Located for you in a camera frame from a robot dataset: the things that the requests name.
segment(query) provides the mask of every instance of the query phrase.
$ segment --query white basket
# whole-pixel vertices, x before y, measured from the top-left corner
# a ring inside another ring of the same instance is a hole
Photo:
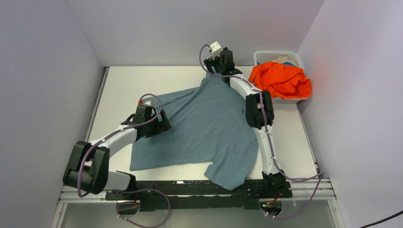
[[[304,68],[301,59],[294,52],[289,51],[256,51],[253,54],[253,58],[255,59],[255,66],[262,63],[270,62],[272,60],[277,60],[279,57],[288,57],[291,60],[294,60],[297,63],[297,67]],[[308,98],[298,98],[298,99],[287,99],[283,100],[280,97],[273,98],[273,102],[275,103],[296,103],[300,100],[306,100]]]

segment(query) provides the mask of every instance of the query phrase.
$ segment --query plastic basket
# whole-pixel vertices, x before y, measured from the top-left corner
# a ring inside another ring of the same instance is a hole
[[[276,60],[279,57],[288,57],[288,59],[294,60],[297,63],[297,67],[304,68],[301,59],[294,52],[289,51],[256,51],[253,54],[253,58],[255,60],[255,66],[258,64],[270,62],[272,60]],[[306,100],[308,98],[298,98],[298,99],[287,99],[283,100],[279,97],[273,98],[273,102],[275,103],[296,103],[300,100]]]

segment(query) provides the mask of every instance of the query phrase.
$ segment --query white table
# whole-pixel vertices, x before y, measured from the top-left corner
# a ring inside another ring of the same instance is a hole
[[[251,66],[238,66],[249,77]],[[95,140],[116,129],[135,113],[141,95],[166,94],[198,87],[205,77],[200,66],[112,66],[105,80],[89,139]],[[307,136],[296,104],[274,104],[274,144],[284,172],[293,178],[317,174]],[[109,170],[132,173],[139,181],[207,180],[203,175],[211,162],[172,165],[142,171],[130,171],[132,146],[128,145],[110,159]],[[262,179],[260,152],[248,174]]]

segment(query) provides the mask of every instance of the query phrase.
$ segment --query white wall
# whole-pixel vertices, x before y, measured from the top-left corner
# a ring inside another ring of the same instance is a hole
[[[403,208],[402,9],[401,0],[326,0],[298,52],[313,87],[304,121],[346,227]]]
[[[296,52],[324,0],[67,1],[104,66],[155,66],[198,65],[214,41],[238,64],[257,50]]]
[[[0,223],[50,227],[102,65],[65,0],[0,2]]]

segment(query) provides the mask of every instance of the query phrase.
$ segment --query orange cloth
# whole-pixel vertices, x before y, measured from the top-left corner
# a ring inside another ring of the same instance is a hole
[[[249,81],[261,90],[268,90],[271,98],[307,98],[311,96],[311,80],[296,66],[267,62],[253,68]]]

